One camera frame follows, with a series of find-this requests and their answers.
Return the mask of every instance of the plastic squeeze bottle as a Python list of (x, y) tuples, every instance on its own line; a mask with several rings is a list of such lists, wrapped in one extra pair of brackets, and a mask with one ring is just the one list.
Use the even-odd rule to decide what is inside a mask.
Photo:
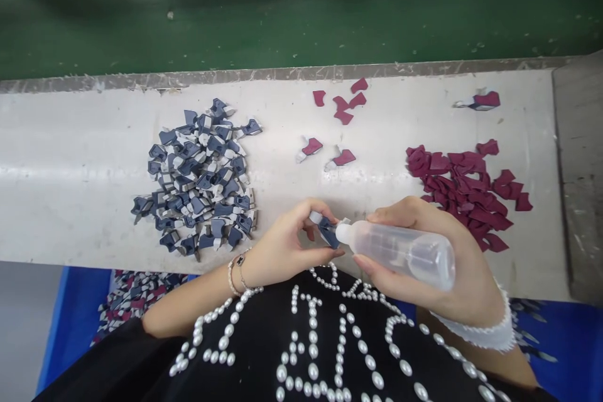
[(450, 291), (454, 285), (454, 251), (450, 241), (440, 234), (362, 220), (339, 223), (335, 235), (354, 254), (363, 254), (394, 272), (443, 291)]

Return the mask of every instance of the pearl bracelet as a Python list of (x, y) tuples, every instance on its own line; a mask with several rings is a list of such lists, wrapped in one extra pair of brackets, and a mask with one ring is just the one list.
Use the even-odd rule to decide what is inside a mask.
[(509, 352), (515, 347), (515, 331), (511, 321), (511, 308), (509, 307), (509, 297), (503, 288), (498, 286), (504, 300), (504, 316), (498, 325), (490, 328), (477, 328), (463, 325), (443, 318), (436, 313), (432, 315), (444, 324), (455, 335), (460, 336), (468, 343), (480, 347), (481, 349), (498, 350), (499, 352)]
[(241, 294), (234, 288), (234, 284), (232, 284), (232, 265), (234, 264), (234, 260), (237, 258), (240, 258), (242, 255), (239, 256), (235, 256), (229, 263), (228, 263), (228, 285), (231, 287), (231, 291), (234, 294), (234, 296), (238, 296), (240, 297)]

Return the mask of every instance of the pile of maroon pieces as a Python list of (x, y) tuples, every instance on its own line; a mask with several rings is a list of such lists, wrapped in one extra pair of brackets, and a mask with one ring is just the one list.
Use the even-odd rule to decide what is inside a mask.
[(505, 231), (513, 222), (507, 218), (508, 210), (496, 195), (504, 200), (514, 200), (515, 210), (532, 210), (528, 194), (522, 192), (523, 184), (515, 181), (510, 170), (491, 181), (486, 171), (486, 155), (497, 155), (498, 143), (491, 139), (478, 144), (477, 152), (431, 153), (423, 145), (408, 148), (408, 170), (424, 184), (422, 196), (427, 202), (440, 204), (439, 209), (452, 214), (473, 234), (482, 251), (495, 253), (506, 250), (507, 244), (491, 231)]

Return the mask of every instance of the table surface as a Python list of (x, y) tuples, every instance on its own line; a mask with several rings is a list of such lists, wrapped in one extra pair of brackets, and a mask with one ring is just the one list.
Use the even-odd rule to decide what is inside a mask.
[[(508, 70), (435, 77), (369, 79), (367, 104), (348, 126), (333, 118), (336, 95), (350, 98), (353, 80), (253, 80), (157, 90), (106, 89), (0, 95), (0, 260), (145, 271), (203, 273), (232, 255), (206, 249), (202, 262), (167, 253), (154, 225), (136, 227), (135, 195), (156, 183), (147, 152), (162, 126), (184, 123), (184, 109), (201, 112), (219, 97), (237, 109), (235, 124), (251, 116), (264, 133), (245, 137), (248, 175), (259, 209), (253, 238), (304, 197), (322, 198), (337, 217), (363, 219), (407, 195), (422, 195), (405, 168), (405, 149), (460, 152), (494, 138), (501, 152), (486, 158), (497, 177), (509, 168), (525, 184), (534, 209), (515, 212), (499, 233), (510, 249), (487, 253), (513, 296), (570, 300), (565, 267), (550, 70)], [(488, 87), (502, 106), (490, 112), (452, 109)], [(313, 90), (325, 90), (315, 106)], [(324, 149), (302, 164), (302, 135)], [(350, 149), (357, 160), (325, 172)], [(339, 266), (359, 274), (350, 252)]]

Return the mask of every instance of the gray floor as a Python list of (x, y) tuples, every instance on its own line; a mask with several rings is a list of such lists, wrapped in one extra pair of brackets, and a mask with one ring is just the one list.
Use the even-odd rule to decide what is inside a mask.
[(2, 402), (33, 399), (62, 267), (0, 262)]

